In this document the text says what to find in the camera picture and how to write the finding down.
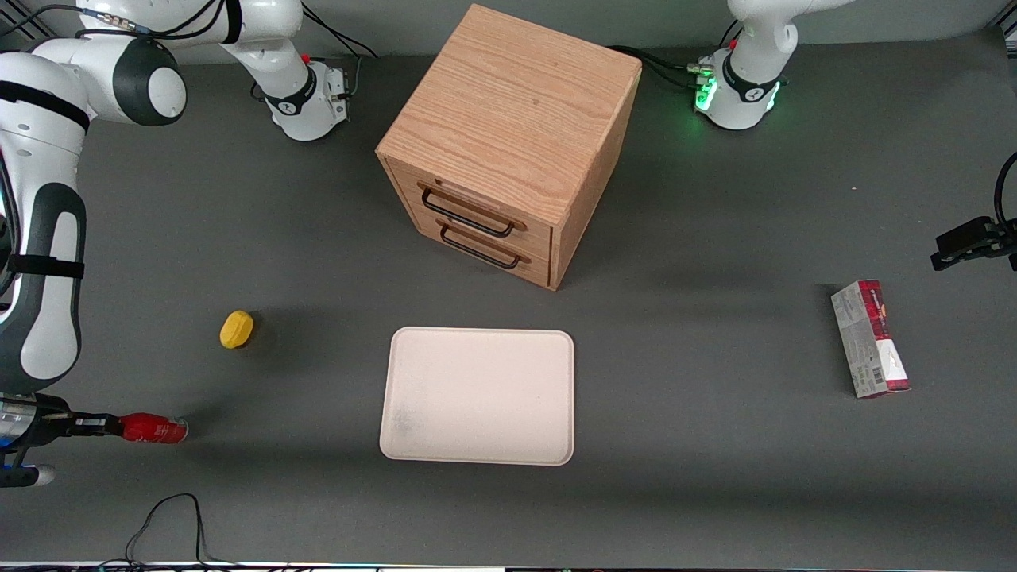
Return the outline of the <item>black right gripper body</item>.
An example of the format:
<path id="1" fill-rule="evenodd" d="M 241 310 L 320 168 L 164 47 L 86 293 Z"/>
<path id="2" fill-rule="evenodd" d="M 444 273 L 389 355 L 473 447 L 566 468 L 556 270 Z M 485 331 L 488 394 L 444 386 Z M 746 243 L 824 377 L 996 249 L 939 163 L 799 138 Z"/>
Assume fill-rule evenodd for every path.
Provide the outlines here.
<path id="1" fill-rule="evenodd" d="M 47 395 L 2 394 L 2 468 L 50 470 L 25 462 L 29 449 L 46 446 L 65 434 L 74 413 L 66 401 Z"/>

